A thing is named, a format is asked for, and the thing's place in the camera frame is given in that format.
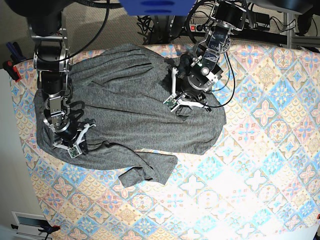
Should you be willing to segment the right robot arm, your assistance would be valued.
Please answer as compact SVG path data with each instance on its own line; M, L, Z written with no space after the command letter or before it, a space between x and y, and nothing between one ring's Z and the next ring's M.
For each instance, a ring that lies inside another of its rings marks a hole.
M84 109L82 101L71 102L73 87L68 74L72 66L64 9L71 0L7 0L16 14L27 20L30 37L35 43L33 67L37 71L37 88L41 90L45 125L54 133L53 146L65 150L74 159L88 153L85 134L93 121L79 123Z

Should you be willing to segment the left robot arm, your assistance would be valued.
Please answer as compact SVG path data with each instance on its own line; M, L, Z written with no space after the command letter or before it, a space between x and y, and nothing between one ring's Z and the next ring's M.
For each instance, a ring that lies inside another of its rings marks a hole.
M211 111L214 106L205 101L205 93L212 90L221 78L222 70L218 65L221 55L226 58L230 72L233 72L228 50L231 35L245 31L248 40L258 42L283 42L281 34L256 29L253 17L255 12L248 8L245 0L236 4L232 0L216 0L208 17L208 26L203 40L196 41L189 25L192 15L206 1L196 3L185 20L185 31L195 44L191 53L180 57L178 66L171 68L171 94L163 102L171 112L181 108L200 108Z

